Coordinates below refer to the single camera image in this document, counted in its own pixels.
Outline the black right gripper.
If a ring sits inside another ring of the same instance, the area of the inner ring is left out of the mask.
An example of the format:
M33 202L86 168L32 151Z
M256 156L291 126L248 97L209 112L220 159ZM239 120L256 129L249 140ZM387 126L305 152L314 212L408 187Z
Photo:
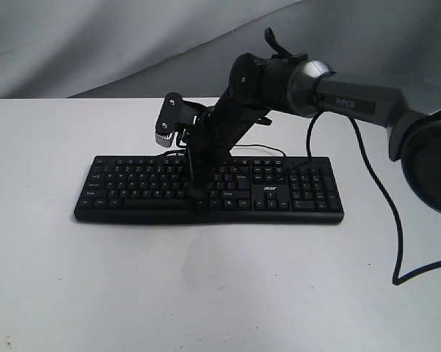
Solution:
M186 160L189 165L186 198L203 202L216 168L230 157L230 151L246 132L269 113L238 104L216 104L189 131Z

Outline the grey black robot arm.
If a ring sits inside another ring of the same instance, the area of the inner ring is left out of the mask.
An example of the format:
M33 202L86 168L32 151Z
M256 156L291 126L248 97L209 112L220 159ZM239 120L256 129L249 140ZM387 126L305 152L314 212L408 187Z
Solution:
M270 111L306 118L332 112L385 128L390 160L400 162L418 198L441 213L441 87L337 73L305 53L291 54L271 29L264 36L274 55L240 55L227 89L192 128L187 144L195 187L206 187L233 146Z

